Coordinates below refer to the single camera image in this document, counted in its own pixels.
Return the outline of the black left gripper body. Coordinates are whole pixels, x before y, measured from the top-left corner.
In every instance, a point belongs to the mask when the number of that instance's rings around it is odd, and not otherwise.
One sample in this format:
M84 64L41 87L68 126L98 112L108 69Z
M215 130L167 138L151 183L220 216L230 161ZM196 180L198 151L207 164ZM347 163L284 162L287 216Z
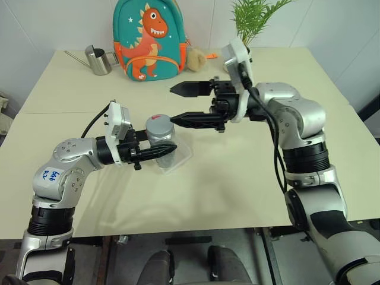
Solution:
M127 131L125 138L122 139L117 146L119 157L123 163L133 164L135 170L141 170L141 162L138 159L140 142L136 142L132 138L133 129Z

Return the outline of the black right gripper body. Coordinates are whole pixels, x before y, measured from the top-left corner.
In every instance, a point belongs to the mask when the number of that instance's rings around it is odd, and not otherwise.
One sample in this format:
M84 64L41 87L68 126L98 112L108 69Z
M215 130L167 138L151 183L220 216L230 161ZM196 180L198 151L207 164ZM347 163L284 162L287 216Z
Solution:
M215 76L210 80L210 87L214 92L214 97L209 111L211 114L219 116L215 130L223 133L225 131L225 124L231 121L237 114L239 94L231 81L220 80L219 76Z

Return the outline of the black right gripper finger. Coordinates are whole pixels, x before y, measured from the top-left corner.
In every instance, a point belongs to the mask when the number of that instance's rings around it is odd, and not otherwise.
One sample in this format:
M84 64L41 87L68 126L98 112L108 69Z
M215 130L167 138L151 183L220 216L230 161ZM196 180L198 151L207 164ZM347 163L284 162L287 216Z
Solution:
M170 88L170 92L182 97L209 96L213 89L210 81L183 81Z
M223 117L204 112L185 112L170 118L174 124L191 129L222 129Z

